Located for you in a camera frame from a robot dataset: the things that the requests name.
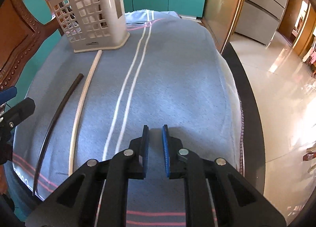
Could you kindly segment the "black chopstick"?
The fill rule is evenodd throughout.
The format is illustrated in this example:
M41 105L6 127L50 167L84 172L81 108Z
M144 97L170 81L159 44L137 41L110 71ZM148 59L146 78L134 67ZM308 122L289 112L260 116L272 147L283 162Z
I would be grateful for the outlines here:
M47 132L45 134L44 140L42 142L42 146L40 149L40 153L36 162L36 167L35 167L35 174L34 174L34 181L33 181L33 190L32 190L32 196L35 197L37 189L38 189L38 182L39 182L39 178L40 178L40 171L42 168L42 163L49 145L49 140L50 137L52 135L52 132L54 130L54 127L66 105L66 103L68 102L70 96L72 95L72 93L75 91L75 89L77 88L77 86L80 84L81 80L83 79L84 75L82 73L78 74L78 76L76 77L76 79L74 80L74 82L72 83L72 85L70 86L70 88L68 89L68 91L66 92L66 94L64 95L62 101L60 102L49 126L47 129Z

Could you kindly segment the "white chopstick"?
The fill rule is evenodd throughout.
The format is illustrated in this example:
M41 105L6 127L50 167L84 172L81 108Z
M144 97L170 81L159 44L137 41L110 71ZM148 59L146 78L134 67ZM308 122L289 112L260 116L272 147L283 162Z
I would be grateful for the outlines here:
M77 142L81 114L83 112L83 107L84 107L84 103L85 103L85 99L88 93L90 83L92 81L94 72L98 66L101 55L102 55L102 50L98 50L94 58L94 61L90 67L90 70L88 72L88 75L86 77L83 89L81 91L80 99L78 102L78 106L77 106L77 110L76 110L75 118L74 118L74 123L73 123L73 128L72 128L71 141L70 141L68 176L72 175L74 171L74 155L75 155L75 147L76 147L76 142Z

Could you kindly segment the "beige plastic utensil basket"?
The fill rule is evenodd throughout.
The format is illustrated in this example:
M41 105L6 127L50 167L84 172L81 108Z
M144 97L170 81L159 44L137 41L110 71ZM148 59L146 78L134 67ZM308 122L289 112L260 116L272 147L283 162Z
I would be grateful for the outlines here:
M123 0L47 0L75 53L119 49L127 42Z

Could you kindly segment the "carved wooden chair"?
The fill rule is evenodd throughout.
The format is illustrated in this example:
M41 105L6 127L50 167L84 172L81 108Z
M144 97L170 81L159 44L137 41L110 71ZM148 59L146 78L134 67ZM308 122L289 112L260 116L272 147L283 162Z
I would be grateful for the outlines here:
M1 0L1 98L12 91L25 65L59 24L39 22L22 0Z

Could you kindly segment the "blue striped cloth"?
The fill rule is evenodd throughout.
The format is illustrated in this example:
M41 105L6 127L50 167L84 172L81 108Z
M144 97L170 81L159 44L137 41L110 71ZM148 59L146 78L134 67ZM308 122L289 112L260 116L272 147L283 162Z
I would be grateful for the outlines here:
M127 226L185 226L184 183L166 177L162 127L168 125L170 134L201 158L223 157L239 170L242 113L235 81L201 25L151 10L128 13L126 21L128 41L102 53L88 88L74 171L91 158L111 159L148 125L148 174L145 180L129 181ZM15 130L10 169L17 184L26 188L17 195L25 215L34 207L25 193L33 188L49 124L78 74L87 76L95 55L75 54L63 37L29 87L35 112ZM39 176L41 200L68 178L72 128L84 83L70 96L53 129ZM13 177L9 186L17 192Z

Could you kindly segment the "grey multi-door refrigerator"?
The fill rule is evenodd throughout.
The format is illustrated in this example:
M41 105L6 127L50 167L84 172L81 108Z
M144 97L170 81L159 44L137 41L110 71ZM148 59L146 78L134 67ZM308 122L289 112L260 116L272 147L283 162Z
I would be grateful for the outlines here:
M235 32L268 45L283 17L288 0L245 0Z

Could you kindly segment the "glass sliding door wooden frame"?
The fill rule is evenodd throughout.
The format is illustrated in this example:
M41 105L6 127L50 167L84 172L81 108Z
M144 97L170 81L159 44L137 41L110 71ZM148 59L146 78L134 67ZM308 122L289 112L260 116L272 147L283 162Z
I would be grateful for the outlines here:
M219 53L234 33L245 0L205 0L202 23L213 37Z

